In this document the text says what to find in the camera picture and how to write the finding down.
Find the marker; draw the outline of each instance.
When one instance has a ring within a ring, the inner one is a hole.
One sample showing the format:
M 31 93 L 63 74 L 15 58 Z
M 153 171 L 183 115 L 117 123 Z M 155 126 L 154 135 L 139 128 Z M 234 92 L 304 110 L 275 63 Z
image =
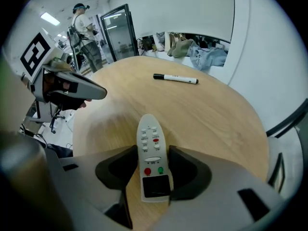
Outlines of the marker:
M 175 80 L 175 81 L 192 83 L 192 84 L 198 84 L 199 83 L 199 80 L 196 79 L 196 78 L 188 78 L 188 77 L 177 76 L 177 75 L 153 74 L 153 78 L 154 79 Z

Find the remote display screen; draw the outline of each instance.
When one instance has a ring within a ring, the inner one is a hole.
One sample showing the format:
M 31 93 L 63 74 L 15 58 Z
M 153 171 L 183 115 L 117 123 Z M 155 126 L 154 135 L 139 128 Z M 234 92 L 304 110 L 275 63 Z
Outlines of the remote display screen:
M 143 181 L 144 196 L 146 198 L 162 197 L 170 195 L 168 175 L 145 177 Z

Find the wooden table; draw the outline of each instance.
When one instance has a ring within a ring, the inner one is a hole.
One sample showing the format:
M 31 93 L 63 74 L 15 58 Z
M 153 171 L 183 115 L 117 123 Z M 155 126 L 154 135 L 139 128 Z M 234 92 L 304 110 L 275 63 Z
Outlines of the wooden table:
M 199 79 L 199 84 L 155 80 L 153 74 Z M 74 155 L 136 144 L 140 118 L 153 114 L 167 147 L 177 145 L 236 162 L 263 181 L 268 171 L 268 142 L 253 107 L 235 90 L 193 68 L 146 56 L 126 58 L 93 75 L 105 87 L 103 100 L 93 100 L 75 115 Z M 134 230 L 146 230 L 168 203 L 141 202 L 137 167 L 127 186 Z

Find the cap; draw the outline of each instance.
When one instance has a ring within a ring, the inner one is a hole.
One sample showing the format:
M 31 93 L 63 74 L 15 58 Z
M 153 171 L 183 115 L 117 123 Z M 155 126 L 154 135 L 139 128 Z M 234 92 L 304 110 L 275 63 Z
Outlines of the cap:
M 162 74 L 153 74 L 154 79 L 164 79 L 164 76 L 165 75 L 162 75 Z
M 75 11 L 76 9 L 78 9 L 78 8 L 80 8 L 80 7 L 85 7 L 85 8 L 86 8 L 86 6 L 83 5 L 82 3 L 77 3 L 77 4 L 74 6 L 73 11 Z

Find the remote control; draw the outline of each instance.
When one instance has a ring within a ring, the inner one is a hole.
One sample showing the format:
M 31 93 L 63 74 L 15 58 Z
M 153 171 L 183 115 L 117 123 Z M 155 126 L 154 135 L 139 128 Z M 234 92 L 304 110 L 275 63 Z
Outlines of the remote control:
M 170 181 L 166 141 L 161 126 L 151 114 L 141 117 L 137 131 L 137 147 L 141 200 L 168 201 Z

